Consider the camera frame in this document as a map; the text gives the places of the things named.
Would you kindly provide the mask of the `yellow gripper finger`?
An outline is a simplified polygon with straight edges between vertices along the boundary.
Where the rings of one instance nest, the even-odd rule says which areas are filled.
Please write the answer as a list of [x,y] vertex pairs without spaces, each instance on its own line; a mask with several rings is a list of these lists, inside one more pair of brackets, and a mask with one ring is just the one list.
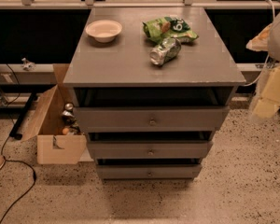
[[252,114],[260,119],[270,119],[280,108],[280,64],[265,69],[257,86]]
[[271,24],[267,25],[258,35],[249,40],[245,47],[253,51],[267,51],[271,27]]

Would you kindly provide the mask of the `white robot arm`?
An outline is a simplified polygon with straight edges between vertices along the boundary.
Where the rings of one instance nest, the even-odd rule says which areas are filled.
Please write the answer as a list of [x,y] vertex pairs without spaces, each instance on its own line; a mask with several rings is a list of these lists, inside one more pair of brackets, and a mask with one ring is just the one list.
[[280,108],[280,12],[246,47],[253,51],[267,51],[272,63],[265,62],[259,74],[256,95],[250,105],[255,119],[270,119]]

